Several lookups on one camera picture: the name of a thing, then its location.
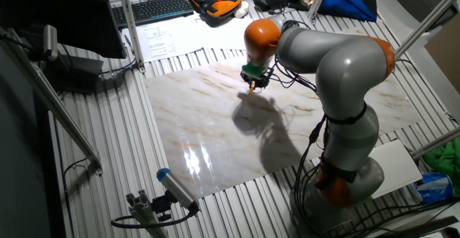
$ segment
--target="white marble surface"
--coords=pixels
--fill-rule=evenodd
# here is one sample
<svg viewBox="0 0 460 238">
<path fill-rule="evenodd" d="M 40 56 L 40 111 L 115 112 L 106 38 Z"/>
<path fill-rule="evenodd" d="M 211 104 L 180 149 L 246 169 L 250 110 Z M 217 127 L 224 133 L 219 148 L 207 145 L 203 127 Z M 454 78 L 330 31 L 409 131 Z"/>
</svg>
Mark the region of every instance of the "white marble surface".
<svg viewBox="0 0 460 238">
<path fill-rule="evenodd" d="M 323 116 L 318 97 L 297 83 L 285 89 L 272 81 L 248 95 L 243 64 L 239 58 L 145 80 L 170 169 L 199 198 L 297 165 Z M 392 75 L 365 99 L 380 134 L 420 121 Z M 320 154 L 312 146 L 308 159 Z"/>
</svg>

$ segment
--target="black keyboard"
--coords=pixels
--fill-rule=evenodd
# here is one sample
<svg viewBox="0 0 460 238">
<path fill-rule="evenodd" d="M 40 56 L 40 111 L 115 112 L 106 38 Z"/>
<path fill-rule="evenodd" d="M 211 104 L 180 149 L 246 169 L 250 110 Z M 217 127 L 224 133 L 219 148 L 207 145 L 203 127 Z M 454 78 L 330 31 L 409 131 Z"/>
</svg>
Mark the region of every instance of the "black keyboard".
<svg viewBox="0 0 460 238">
<path fill-rule="evenodd" d="M 151 0 L 139 4 L 132 4 L 132 12 L 136 25 L 159 22 L 193 14 L 193 7 L 189 0 Z M 113 8 L 115 21 L 119 29 L 127 27 L 127 19 L 123 8 Z"/>
</svg>

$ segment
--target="slotted metal table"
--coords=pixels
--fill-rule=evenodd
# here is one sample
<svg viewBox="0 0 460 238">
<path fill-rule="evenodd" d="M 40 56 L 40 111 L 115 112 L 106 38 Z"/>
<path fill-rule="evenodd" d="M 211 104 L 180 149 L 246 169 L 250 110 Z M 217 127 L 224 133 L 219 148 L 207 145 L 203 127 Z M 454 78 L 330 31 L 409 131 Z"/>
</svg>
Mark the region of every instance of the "slotted metal table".
<svg viewBox="0 0 460 238">
<path fill-rule="evenodd" d="M 119 0 L 111 0 L 111 3 L 113 6 L 121 5 Z M 259 19 L 269 14 L 252 7 L 248 16 Z M 312 25 L 306 18 L 306 12 L 291 11 L 283 16 L 305 22 L 318 31 L 360 29 L 369 36 L 388 41 L 395 49 L 400 44 L 400 40 L 385 24 L 385 18 L 381 17 L 374 23 L 318 15 L 316 23 Z M 103 71 L 121 68 L 134 59 L 131 54 L 124 60 L 115 60 L 74 47 L 68 49 L 74 56 L 102 60 Z M 143 229 L 118 229 L 110 225 L 111 219 L 129 215 L 126 194 L 137 194 L 138 190 L 145 189 L 149 197 L 154 198 L 165 192 L 156 179 L 156 172 L 160 168 L 167 168 L 168 163 L 144 80 L 241 56 L 245 56 L 244 50 L 204 48 L 187 55 L 146 63 L 145 73 L 128 69 L 123 73 L 105 74 L 98 81 L 94 95 L 65 95 L 68 111 L 91 145 L 97 148 L 103 168 L 103 175 L 96 175 L 89 163 L 84 162 L 70 169 L 65 180 L 59 177 L 68 237 L 149 236 Z M 401 58 L 411 60 L 407 55 Z M 416 66 L 397 62 L 394 74 L 422 121 L 381 136 L 377 146 L 398 138 L 407 148 L 416 150 L 457 127 L 446 118 L 441 101 Z M 50 123 L 57 173 L 61 176 L 66 167 L 85 155 L 52 115 Z M 287 168 L 201 198 L 198 217 L 167 227 L 166 230 L 170 237 L 306 237 L 305 227 L 291 215 L 289 193 L 286 192 L 293 186 L 294 172 L 295 167 Z M 68 187 L 69 211 L 63 181 Z M 353 222 L 343 228 L 349 228 L 386 206 L 410 203 L 414 201 L 408 188 L 401 188 L 350 210 Z M 375 224 L 397 212 L 377 214 L 364 224 Z M 186 213 L 178 205 L 172 208 L 174 219 L 182 218 Z M 337 235 L 340 230 L 336 229 L 330 235 Z"/>
</svg>

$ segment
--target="paper document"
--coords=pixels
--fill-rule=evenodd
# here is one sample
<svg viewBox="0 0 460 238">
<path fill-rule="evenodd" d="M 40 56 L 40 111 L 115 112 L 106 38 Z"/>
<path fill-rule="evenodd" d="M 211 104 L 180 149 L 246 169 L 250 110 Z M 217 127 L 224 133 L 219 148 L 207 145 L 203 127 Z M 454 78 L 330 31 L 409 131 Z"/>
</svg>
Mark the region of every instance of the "paper document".
<svg viewBox="0 0 460 238">
<path fill-rule="evenodd" d="M 244 32 L 252 19 L 232 19 L 220 27 L 209 27 L 205 22 L 198 21 L 198 32 L 202 46 L 209 48 L 245 50 Z"/>
<path fill-rule="evenodd" d="M 201 49 L 195 17 L 183 17 L 136 27 L 144 62 L 184 55 Z M 121 31 L 121 40 L 129 48 L 128 29 Z"/>
</svg>

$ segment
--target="robotic arm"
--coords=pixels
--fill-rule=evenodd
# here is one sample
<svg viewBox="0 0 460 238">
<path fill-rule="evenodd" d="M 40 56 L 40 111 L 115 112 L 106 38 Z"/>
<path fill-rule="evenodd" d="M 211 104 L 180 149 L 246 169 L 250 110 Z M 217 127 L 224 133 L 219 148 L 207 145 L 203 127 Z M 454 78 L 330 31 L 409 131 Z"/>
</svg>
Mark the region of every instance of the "robotic arm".
<svg viewBox="0 0 460 238">
<path fill-rule="evenodd" d="M 248 64 L 241 76 L 264 88 L 276 53 L 294 73 L 316 73 L 318 97 L 328 130 L 314 188 L 303 202 L 306 211 L 337 211 L 369 198 L 382 184 L 379 164 L 368 157 L 377 142 L 379 122 L 364 96 L 394 67 L 389 43 L 372 37 L 303 29 L 293 21 L 260 19 L 245 32 Z"/>
</svg>

